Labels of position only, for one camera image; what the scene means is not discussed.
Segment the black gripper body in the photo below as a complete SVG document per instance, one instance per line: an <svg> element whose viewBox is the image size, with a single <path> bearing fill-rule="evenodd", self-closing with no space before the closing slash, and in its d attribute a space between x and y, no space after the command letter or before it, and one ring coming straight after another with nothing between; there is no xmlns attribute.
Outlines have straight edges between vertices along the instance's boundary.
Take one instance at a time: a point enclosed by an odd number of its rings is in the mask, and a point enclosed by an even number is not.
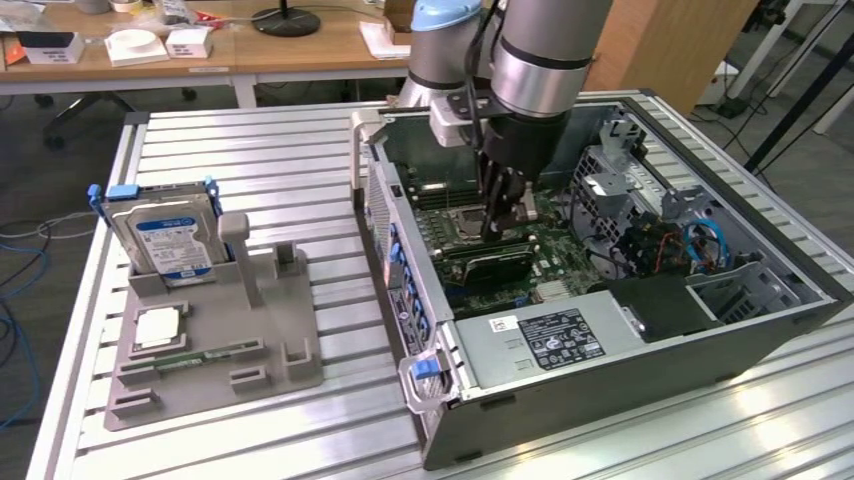
<svg viewBox="0 0 854 480"><path fill-rule="evenodd" d="M492 117L486 128L486 157L527 180L538 180L552 161L567 119L567 113L547 118L518 114Z"/></svg>

